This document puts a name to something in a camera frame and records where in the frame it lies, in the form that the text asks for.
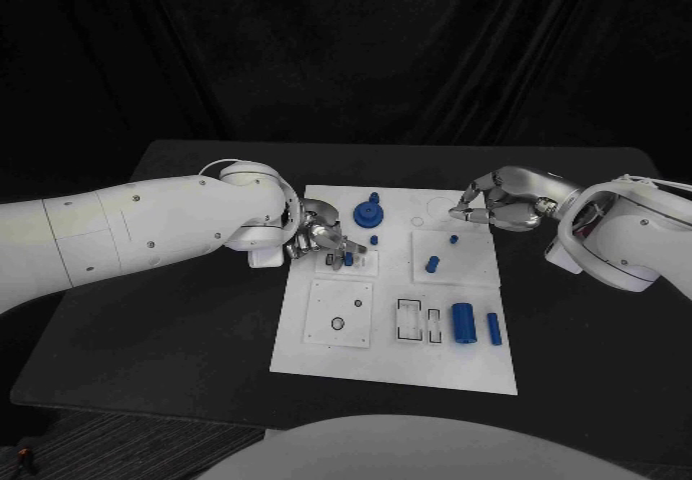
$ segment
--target blue cylinder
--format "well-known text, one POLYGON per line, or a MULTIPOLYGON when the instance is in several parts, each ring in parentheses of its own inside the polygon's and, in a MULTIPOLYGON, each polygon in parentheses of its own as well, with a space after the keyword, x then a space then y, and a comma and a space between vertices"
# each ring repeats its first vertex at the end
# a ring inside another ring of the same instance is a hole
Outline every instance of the blue cylinder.
POLYGON ((425 271, 428 273, 435 273, 437 265, 440 264, 440 257, 430 257, 428 264, 425 265, 425 271))
POLYGON ((476 322, 473 320, 473 306, 470 303, 456 303, 451 306, 451 319, 457 343, 476 343, 476 322))
POLYGON ((497 322, 497 314, 487 314, 487 329, 490 330, 490 342, 493 345, 502 345, 500 322, 497 322))
POLYGON ((360 203, 353 210, 353 220, 356 224, 363 228, 375 228, 385 218, 385 211, 379 206, 378 192, 372 192, 371 198, 366 202, 360 203))

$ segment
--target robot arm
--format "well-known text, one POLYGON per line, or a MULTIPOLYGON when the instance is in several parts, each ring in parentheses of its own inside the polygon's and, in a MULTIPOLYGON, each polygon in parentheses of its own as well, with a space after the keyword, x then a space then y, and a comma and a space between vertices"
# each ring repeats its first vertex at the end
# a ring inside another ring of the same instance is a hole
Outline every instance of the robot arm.
MULTIPOLYGON (((281 247, 306 230, 304 216, 293 188, 254 162, 235 162, 219 180, 163 178, 0 205, 0 313, 222 245, 248 252, 251 267, 281 266, 281 247)), ((337 224, 333 216, 327 229, 337 224)), ((311 218, 310 225, 320 221, 311 218)))
POLYGON ((526 231, 544 217, 559 221, 546 259, 582 270, 610 286, 643 291, 663 275, 692 298, 692 202, 663 192, 656 183, 624 176, 582 191, 552 174, 503 167, 477 179, 450 215, 497 228, 526 231), (486 209, 469 203, 489 191, 486 209))

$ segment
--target white round object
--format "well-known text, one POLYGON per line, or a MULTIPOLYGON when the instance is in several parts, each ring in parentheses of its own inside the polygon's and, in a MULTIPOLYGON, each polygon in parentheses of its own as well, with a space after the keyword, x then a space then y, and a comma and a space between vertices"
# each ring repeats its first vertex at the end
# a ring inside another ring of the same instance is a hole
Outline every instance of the white round object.
POLYGON ((642 479, 585 453, 476 423, 372 415, 280 433, 226 458, 200 480, 642 479))
POLYGON ((451 220, 450 208, 456 206, 453 200, 444 197, 435 197, 428 202, 428 215, 440 222, 448 222, 451 220))

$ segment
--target black table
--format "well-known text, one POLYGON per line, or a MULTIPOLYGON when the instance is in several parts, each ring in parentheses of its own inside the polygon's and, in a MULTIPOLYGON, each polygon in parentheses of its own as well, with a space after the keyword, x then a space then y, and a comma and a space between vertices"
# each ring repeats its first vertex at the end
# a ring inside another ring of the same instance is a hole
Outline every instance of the black table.
MULTIPOLYGON (((157 141, 133 181, 195 174, 221 158, 275 167, 298 195, 307 184, 463 190, 507 164, 584 186, 656 176, 626 148, 157 141)), ((222 248, 66 294, 12 400, 278 429, 347 415, 430 415, 614 460, 692 464, 692 303, 665 280, 633 294, 561 270, 542 257, 554 235, 555 224, 495 230, 516 397, 270 373, 288 263, 254 270, 222 248)))

